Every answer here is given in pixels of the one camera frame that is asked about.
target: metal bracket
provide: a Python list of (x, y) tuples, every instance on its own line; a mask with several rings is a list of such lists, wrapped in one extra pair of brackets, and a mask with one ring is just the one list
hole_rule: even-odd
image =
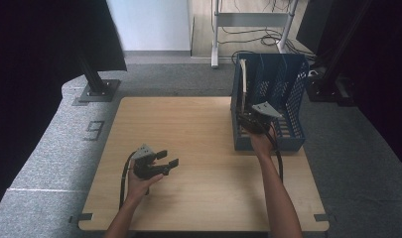
[(114, 93), (120, 85), (119, 79), (102, 79), (103, 88), (101, 92), (93, 92), (89, 86), (86, 85), (82, 95), (77, 100), (82, 102), (110, 102), (113, 100)]
[(255, 110), (265, 116), (270, 116), (270, 117), (275, 117), (275, 118), (282, 117), (282, 115), (277, 110), (275, 110), (271, 106), (271, 104), (269, 104), (267, 101), (265, 101), (264, 103), (259, 103), (259, 104), (253, 105), (252, 108), (253, 108), (253, 110)]

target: human arm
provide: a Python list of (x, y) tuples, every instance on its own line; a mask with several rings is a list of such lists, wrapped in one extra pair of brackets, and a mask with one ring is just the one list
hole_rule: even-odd
[(266, 209), (272, 235), (277, 238), (302, 237), (300, 221), (293, 202), (271, 159), (272, 144), (263, 134), (250, 134), (250, 140), (262, 171)]
[[(133, 168), (134, 161), (132, 161), (130, 168)], [(104, 238), (120, 238), (126, 237), (132, 221), (133, 214), (136, 207), (142, 201), (148, 187), (163, 178), (163, 175), (157, 175), (150, 179), (143, 180), (135, 176), (133, 170), (128, 172), (128, 189), (126, 199), (122, 207), (117, 212), (110, 226), (104, 234)]]

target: black curtain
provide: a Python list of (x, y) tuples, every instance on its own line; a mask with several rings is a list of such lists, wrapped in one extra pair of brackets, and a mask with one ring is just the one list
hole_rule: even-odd
[(105, 0), (0, 1), (0, 200), (55, 115), (63, 84), (82, 75), (77, 51), (94, 70), (126, 70)]

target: metal rack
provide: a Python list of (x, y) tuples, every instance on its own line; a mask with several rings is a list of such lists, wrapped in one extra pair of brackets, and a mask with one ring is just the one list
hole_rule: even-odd
[(211, 66), (218, 68), (218, 27), (274, 27), (284, 28), (281, 41), (277, 44), (279, 53), (285, 53), (285, 42), (293, 23), (298, 0), (291, 0), (287, 13), (220, 13), (219, 0), (215, 0)]

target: hand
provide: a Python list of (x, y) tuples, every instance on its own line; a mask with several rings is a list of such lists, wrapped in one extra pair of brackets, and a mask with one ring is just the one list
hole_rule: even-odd
[(127, 183), (127, 196), (126, 201), (131, 201), (138, 205), (142, 198), (145, 196), (148, 187), (155, 182), (161, 180), (163, 178), (162, 174), (154, 176), (150, 179), (140, 179), (133, 173), (133, 166), (135, 165), (135, 161), (132, 160), (130, 164), (130, 170), (128, 172), (128, 183)]
[[(266, 135), (265, 134), (252, 134), (250, 132), (248, 132), (248, 134), (250, 136), (250, 141), (251, 141), (253, 150), (256, 153), (256, 156), (259, 159), (261, 159), (263, 157), (269, 158), (271, 155), (271, 152), (274, 148), (272, 146), (272, 143), (266, 137)], [(275, 133), (272, 128), (269, 130), (269, 134), (275, 140)]]

